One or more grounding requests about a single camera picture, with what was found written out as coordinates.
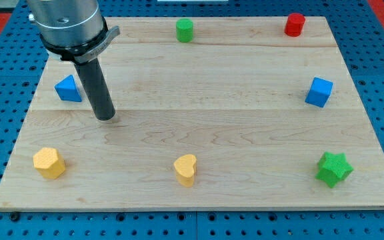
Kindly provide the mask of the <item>black clamp flange mount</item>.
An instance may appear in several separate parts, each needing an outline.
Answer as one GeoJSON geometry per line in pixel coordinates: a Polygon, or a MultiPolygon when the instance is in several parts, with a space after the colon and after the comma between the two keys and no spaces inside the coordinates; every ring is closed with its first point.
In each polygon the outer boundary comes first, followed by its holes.
{"type": "Polygon", "coordinates": [[[109,29],[103,17],[98,22],[88,20],[68,27],[43,27],[40,38],[47,52],[58,61],[74,64],[96,59],[120,35],[119,26],[109,29]]]}

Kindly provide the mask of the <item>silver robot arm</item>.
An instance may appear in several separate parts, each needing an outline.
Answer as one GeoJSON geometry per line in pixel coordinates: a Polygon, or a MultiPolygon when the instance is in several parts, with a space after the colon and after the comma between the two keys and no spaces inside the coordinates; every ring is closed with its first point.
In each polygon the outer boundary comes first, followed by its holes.
{"type": "Polygon", "coordinates": [[[29,21],[37,26],[47,52],[74,65],[96,118],[114,118],[98,56],[121,34],[120,28],[108,28],[96,0],[27,0],[27,4],[29,21]]]}

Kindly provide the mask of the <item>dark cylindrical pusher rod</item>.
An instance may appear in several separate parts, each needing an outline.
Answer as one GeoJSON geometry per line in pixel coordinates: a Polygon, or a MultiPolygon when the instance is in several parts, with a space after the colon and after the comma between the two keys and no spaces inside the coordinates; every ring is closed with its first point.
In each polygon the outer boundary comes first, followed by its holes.
{"type": "Polygon", "coordinates": [[[75,65],[91,108],[100,121],[108,121],[115,116],[107,84],[98,59],[75,65]]]}

